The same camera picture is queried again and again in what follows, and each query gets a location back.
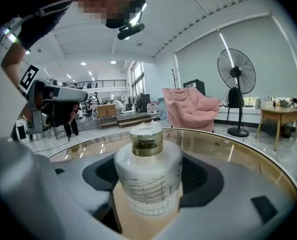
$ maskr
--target coat rack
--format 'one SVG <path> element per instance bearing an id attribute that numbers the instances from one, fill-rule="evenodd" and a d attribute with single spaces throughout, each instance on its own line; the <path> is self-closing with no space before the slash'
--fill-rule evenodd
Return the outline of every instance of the coat rack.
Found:
<path id="1" fill-rule="evenodd" d="M 172 76 L 173 76 L 173 80 L 174 80 L 174 84 L 173 84 L 173 86 L 174 86 L 174 88 L 176 89 L 177 88 L 177 82 L 176 82 L 176 80 L 178 79 L 176 76 L 175 76 L 175 74 L 174 74 L 174 69 L 172 68 L 171 69 L 171 71 L 172 71 Z"/>

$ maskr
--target black rubber pad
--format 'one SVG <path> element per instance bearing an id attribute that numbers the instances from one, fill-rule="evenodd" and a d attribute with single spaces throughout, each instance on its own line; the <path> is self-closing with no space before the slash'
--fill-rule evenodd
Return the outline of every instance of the black rubber pad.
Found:
<path id="1" fill-rule="evenodd" d="M 211 202 L 224 187 L 224 177 L 214 166 L 183 152 L 183 196 L 180 207 L 201 207 Z"/>
<path id="2" fill-rule="evenodd" d="M 56 172 L 56 174 L 61 174 L 61 173 L 64 173 L 65 170 L 63 170 L 62 168 L 56 168 L 55 172 Z"/>
<path id="3" fill-rule="evenodd" d="M 278 214 L 278 210 L 265 195 L 253 197 L 251 198 L 251 202 L 258 212 L 263 224 L 267 223 L 276 214 Z"/>
<path id="4" fill-rule="evenodd" d="M 98 191 L 112 192 L 119 180 L 114 154 L 87 166 L 83 179 Z M 183 196 L 180 207 L 201 207 L 212 201 L 223 189 L 224 178 L 214 166 L 183 153 L 181 181 Z"/>
<path id="5" fill-rule="evenodd" d="M 114 165 L 114 154 L 87 166 L 83 172 L 83 179 L 98 191 L 112 192 L 119 177 Z"/>

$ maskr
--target gold table rim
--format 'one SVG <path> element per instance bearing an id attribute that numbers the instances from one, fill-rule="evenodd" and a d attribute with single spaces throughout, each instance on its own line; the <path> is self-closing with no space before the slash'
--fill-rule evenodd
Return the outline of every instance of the gold table rim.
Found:
<path id="1" fill-rule="evenodd" d="M 285 173 L 285 175 L 290 179 L 290 181 L 293 183 L 294 185 L 294 188 L 296 189 L 296 193 L 297 193 L 297 183 L 295 181 L 295 179 L 290 175 L 290 173 L 277 161 L 275 161 L 273 158 L 271 158 L 270 156 L 268 156 L 267 154 L 265 154 L 263 151 L 259 150 L 258 148 L 256 147 L 253 147 L 251 145 L 248 145 L 248 144 L 245 144 L 244 142 L 240 141 L 240 140 L 237 140 L 237 139 L 234 139 L 234 138 L 231 138 L 231 137 L 228 137 L 228 136 L 224 136 L 224 135 L 221 135 L 221 134 L 218 134 L 218 133 L 213 133 L 213 132 L 209 132 L 209 131 L 203 131 L 203 130 L 195 130 L 195 129 L 187 129 L 187 128 L 170 128 L 170 127 L 163 127 L 162 128 L 163 130 L 179 130 L 179 131 L 190 131 L 190 132 L 197 132 L 197 133 L 203 133 L 203 134 L 208 134 L 210 136 L 218 136 L 218 137 L 221 137 L 221 138 L 224 138 L 224 139 L 228 139 L 230 141 L 233 141 L 233 142 L 236 142 L 236 143 L 239 143 L 241 145 L 244 145 L 246 146 L 247 148 L 249 149 L 252 149 L 258 153 L 260 153 L 262 156 L 264 156 L 265 158 L 267 158 L 268 160 L 270 160 L 272 163 L 274 163 L 277 167 L 279 167 L 283 173 Z M 116 133 L 110 133 L 110 134 L 106 134 L 106 135 L 102 135 L 102 136 L 98 136 L 96 138 L 90 138 L 88 140 L 84 140 L 80 143 L 76 143 L 76 144 L 73 144 L 71 146 L 68 146 L 66 148 L 63 148 L 61 149 L 60 151 L 56 152 L 55 154 L 52 154 L 51 156 L 48 156 L 48 158 L 52 158 L 54 156 L 56 156 L 58 153 L 61 153 L 65 150 L 68 150 L 76 145 L 79 145 L 81 143 L 84 143 L 84 142 L 88 142 L 88 141 L 91 141 L 91 140 L 95 140 L 95 139 L 99 139 L 99 138 L 103 138 L 103 137 L 106 137 L 106 136 L 110 136 L 110 135 L 113 135 L 113 134 L 123 134 L 123 133 L 128 133 L 130 132 L 129 130 L 125 130 L 125 131 L 121 131 L 121 132 L 116 132 Z"/>

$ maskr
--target white ceiling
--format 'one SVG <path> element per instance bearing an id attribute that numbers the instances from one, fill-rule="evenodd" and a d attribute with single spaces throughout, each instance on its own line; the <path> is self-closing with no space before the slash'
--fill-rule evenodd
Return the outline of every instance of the white ceiling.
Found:
<path id="1" fill-rule="evenodd" d="M 117 60 L 116 64 L 111 64 L 108 59 L 89 59 L 83 61 L 86 62 L 84 66 L 81 65 L 79 60 L 63 60 L 61 63 L 48 66 L 47 72 L 51 78 L 67 83 L 70 83 L 72 80 L 76 82 L 92 81 L 92 77 L 94 77 L 94 80 L 126 79 L 126 73 L 125 76 L 121 73 L 125 61 Z M 101 77 L 103 73 L 107 72 L 110 72 L 114 77 Z"/>
<path id="2" fill-rule="evenodd" d="M 154 57 L 188 28 L 244 1 L 247 0 L 146 0 L 141 20 L 145 29 L 129 40 L 118 40 L 116 29 L 105 27 L 94 15 L 79 13 L 81 10 L 73 4 L 54 30 L 33 45 L 25 61 L 46 68 L 53 76 L 68 74 L 61 70 L 63 64 L 70 64 L 74 70 L 71 74 L 85 75 L 87 70 L 80 66 L 81 61 L 97 60 L 101 65 L 120 60 L 118 70 L 122 70 L 125 60 L 153 63 Z"/>

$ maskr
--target railing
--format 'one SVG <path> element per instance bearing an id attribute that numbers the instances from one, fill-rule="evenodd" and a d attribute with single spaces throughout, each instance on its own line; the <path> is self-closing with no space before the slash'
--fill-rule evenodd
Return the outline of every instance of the railing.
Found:
<path id="1" fill-rule="evenodd" d="M 77 88 L 77 89 L 126 87 L 126 86 L 127 86 L 126 80 L 97 80 L 97 81 L 73 82 L 67 85 L 67 87 Z"/>

